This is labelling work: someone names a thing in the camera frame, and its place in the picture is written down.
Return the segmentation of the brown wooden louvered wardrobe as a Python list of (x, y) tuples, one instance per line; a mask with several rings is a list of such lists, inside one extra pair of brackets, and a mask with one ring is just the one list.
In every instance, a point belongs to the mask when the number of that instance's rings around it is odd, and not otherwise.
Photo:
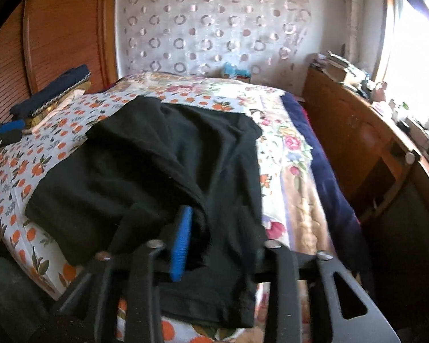
[(0, 28), (0, 122), (71, 67), (91, 73), (91, 91), (118, 79), (115, 0), (19, 0)]

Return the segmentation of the folded patterned dark garment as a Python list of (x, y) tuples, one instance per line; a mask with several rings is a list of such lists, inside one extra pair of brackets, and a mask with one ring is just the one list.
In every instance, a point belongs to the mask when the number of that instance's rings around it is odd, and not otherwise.
[(27, 117), (35, 117), (43, 111), (57, 106), (57, 104), (60, 103), (60, 101), (62, 101), (63, 98), (71, 91), (76, 90), (81, 85), (84, 85), (89, 81), (90, 74), (87, 74), (80, 79), (75, 79), (74, 77), (62, 79), (62, 77), (58, 77), (43, 90), (31, 97), (31, 104), (29, 106)]

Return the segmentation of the folded cream garment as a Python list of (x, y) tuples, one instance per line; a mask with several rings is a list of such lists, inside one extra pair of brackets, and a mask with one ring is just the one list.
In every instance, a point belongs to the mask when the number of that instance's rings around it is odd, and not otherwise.
[(41, 129), (41, 127), (48, 123), (52, 118), (62, 113), (66, 107), (69, 107), (77, 98), (84, 95), (85, 92), (85, 90), (81, 89), (71, 91), (60, 101), (60, 103), (57, 104), (57, 106), (52, 107), (51, 111), (49, 111), (44, 117), (41, 117), (39, 122), (30, 127), (30, 129), (27, 130), (27, 133), (35, 134), (38, 129)]

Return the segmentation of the tied beige window curtain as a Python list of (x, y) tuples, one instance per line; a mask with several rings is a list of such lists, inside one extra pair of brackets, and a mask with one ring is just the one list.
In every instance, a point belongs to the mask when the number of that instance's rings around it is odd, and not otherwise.
[(360, 55), (360, 36), (364, 17), (364, 0), (344, 0), (346, 14), (345, 58), (356, 63)]

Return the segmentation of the dark blue blanket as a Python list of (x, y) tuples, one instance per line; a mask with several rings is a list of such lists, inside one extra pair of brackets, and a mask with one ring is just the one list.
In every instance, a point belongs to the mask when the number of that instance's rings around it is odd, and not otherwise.
[(357, 273), (360, 260), (360, 223), (339, 187), (334, 171), (308, 121), (305, 110), (289, 92), (281, 97), (281, 101), (297, 131), (311, 147), (311, 171), (335, 251), (345, 268)]

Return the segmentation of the pink bottle on sideboard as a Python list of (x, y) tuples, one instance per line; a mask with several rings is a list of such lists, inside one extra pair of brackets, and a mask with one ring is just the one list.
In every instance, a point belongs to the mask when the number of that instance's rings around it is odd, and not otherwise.
[(374, 102), (386, 101), (386, 90), (388, 88), (388, 83), (385, 81), (380, 81), (376, 83), (375, 88), (371, 94), (371, 100)]

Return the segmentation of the floral quilt bedspread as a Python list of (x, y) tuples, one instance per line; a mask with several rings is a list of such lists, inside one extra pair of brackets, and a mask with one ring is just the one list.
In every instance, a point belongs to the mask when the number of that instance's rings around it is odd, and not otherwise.
[(262, 129), (256, 145), (267, 237), (310, 255), (332, 252), (311, 169), (316, 150), (297, 130), (296, 117), (285, 111), (282, 90), (237, 80), (148, 72), (124, 77), (107, 92), (111, 101), (124, 104), (142, 95), (248, 115)]

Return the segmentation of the stack of books and papers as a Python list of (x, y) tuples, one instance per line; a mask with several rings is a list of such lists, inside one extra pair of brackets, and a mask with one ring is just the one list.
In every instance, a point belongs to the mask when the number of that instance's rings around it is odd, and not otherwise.
[(313, 53), (311, 64), (329, 76), (334, 82), (359, 87), (367, 79), (364, 71), (346, 58), (328, 50), (326, 53)]

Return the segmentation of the folded mustard yellow garment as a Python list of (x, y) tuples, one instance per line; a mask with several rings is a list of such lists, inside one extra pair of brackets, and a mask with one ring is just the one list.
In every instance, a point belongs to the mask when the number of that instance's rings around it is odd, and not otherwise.
[(41, 106), (34, 115), (25, 119), (25, 130), (30, 132), (36, 128), (40, 123), (47, 119), (57, 108), (65, 107), (74, 98), (83, 95), (91, 87), (91, 81), (87, 80), (77, 84), (73, 88), (62, 92), (61, 95), (53, 98), (46, 105)]

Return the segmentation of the brown wooden sideboard cabinet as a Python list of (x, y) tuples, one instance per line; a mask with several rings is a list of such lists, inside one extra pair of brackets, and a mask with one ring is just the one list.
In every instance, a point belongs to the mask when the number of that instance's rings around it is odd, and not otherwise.
[(326, 73), (309, 67), (302, 91), (313, 133), (355, 212), (335, 231), (336, 248), (382, 294), (429, 296), (429, 171), (418, 147), (392, 121)]

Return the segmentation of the folded navy garment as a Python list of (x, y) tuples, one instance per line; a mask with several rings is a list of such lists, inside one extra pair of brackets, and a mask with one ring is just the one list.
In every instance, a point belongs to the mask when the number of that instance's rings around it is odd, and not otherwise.
[(89, 78), (90, 71), (86, 64), (68, 69), (29, 99), (12, 106), (10, 109), (12, 120), (35, 117)]

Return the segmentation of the blue tissue box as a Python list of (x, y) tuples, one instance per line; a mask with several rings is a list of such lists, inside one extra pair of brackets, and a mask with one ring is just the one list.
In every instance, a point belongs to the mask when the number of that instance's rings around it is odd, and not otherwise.
[(250, 83), (252, 74), (248, 70), (238, 69), (237, 66), (233, 64), (225, 63), (223, 68), (221, 69), (221, 76), (223, 78), (231, 80), (238, 80)]

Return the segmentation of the black Superman t-shirt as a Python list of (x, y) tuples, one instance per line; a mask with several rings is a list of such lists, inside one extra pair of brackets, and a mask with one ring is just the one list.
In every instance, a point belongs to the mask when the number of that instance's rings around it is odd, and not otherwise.
[(251, 279), (265, 241), (256, 142), (243, 113), (139, 96), (93, 125), (86, 141), (38, 183), (25, 215), (71, 265), (102, 250), (172, 244), (192, 210), (186, 270), (160, 287), (162, 312), (192, 324), (249, 328)]

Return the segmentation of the sheer circle pattern curtain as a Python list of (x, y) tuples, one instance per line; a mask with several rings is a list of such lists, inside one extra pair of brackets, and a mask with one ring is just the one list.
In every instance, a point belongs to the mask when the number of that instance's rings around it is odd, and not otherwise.
[(339, 50), (344, 26), (343, 0), (115, 0), (118, 73), (218, 77), (230, 64), (298, 94), (312, 55)]

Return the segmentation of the orange fruit print sheet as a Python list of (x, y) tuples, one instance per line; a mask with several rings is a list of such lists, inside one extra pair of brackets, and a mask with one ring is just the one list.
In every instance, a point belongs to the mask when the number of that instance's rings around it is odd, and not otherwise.
[(0, 151), (0, 230), (25, 271), (53, 298), (89, 261), (68, 263), (54, 238), (27, 218), (26, 205), (47, 172), (86, 141), (87, 131), (126, 104), (111, 101), (108, 93), (81, 96), (35, 134)]

